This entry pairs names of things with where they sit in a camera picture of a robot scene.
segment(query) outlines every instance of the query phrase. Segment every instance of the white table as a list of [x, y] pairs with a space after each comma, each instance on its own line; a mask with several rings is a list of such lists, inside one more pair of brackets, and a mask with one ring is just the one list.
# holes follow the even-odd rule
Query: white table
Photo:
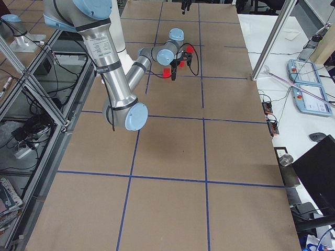
[[[239, 20], [245, 44], [249, 52], [250, 62], [254, 68], [276, 21], [276, 17], [239, 15]], [[290, 41], [285, 37], [289, 36], [289, 33], [292, 31], [299, 32], [299, 34], [295, 39]], [[300, 52], [307, 41], [308, 38], [297, 19], [295, 17], [289, 17], [271, 53], [292, 54]], [[270, 68], [270, 72], [289, 80], [287, 62], [289, 59], [296, 59], [298, 55], [298, 53], [293, 55], [271, 54], [265, 64]], [[329, 76], [325, 68], [320, 69], [318, 72], [320, 75]], [[335, 84], [333, 80], [329, 78], [321, 78], [321, 80], [326, 92], [335, 96]], [[259, 90], [263, 90], [272, 100], [283, 98], [290, 87], [289, 85], [265, 74], [259, 76], [257, 79], [257, 86]], [[284, 103], [285, 99], [272, 103], [273, 113], [278, 119], [283, 111]], [[285, 146], [289, 154], [292, 155], [294, 159], [298, 159], [316, 145], [316, 142], [309, 139], [309, 134], [323, 132], [326, 135], [332, 134], [335, 136], [335, 116], [321, 117], [300, 113], [294, 103], [293, 95], [290, 93], [278, 129], [280, 134], [273, 138], [273, 146]], [[297, 187], [297, 191], [302, 203], [312, 202], [314, 207], [317, 208], [316, 204], [302, 185]]]

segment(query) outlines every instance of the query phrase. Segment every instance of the black mouse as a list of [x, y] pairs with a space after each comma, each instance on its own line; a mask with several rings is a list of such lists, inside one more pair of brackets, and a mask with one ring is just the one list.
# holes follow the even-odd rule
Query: black mouse
[[309, 138], [312, 141], [315, 141], [315, 142], [320, 142], [325, 137], [326, 137], [326, 135], [324, 133], [322, 133], [322, 132], [316, 132], [316, 133], [312, 133], [312, 134], [309, 135]]

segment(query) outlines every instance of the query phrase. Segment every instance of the chair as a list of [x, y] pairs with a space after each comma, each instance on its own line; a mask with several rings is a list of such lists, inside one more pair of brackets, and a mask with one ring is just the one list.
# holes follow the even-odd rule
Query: chair
[[[251, 6], [253, 5], [253, 1], [255, 1], [255, 9], [253, 12], [250, 12], [251, 14], [263, 14], [263, 15], [272, 15], [276, 16], [277, 10], [281, 10], [283, 8], [283, 5], [285, 3], [285, 0], [251, 0]], [[258, 2], [265, 3], [267, 6], [258, 6]], [[264, 8], [264, 7], [269, 7], [264, 12], [259, 12], [258, 8]]]

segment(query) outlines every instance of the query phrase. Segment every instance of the white and blue device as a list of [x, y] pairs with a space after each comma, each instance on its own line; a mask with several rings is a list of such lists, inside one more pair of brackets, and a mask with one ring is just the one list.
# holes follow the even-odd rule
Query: white and blue device
[[[287, 66], [289, 77], [297, 87], [328, 101], [325, 89], [322, 86], [321, 78], [313, 62], [291, 59]], [[296, 106], [300, 112], [324, 117], [333, 115], [330, 106], [311, 95], [302, 92], [297, 88], [293, 88], [293, 95]]]

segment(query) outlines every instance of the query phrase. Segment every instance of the computer monitor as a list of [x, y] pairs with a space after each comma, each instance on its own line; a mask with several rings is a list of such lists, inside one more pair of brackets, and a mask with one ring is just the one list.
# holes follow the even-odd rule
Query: computer monitor
[[335, 139], [328, 135], [292, 166], [322, 214], [335, 215]]

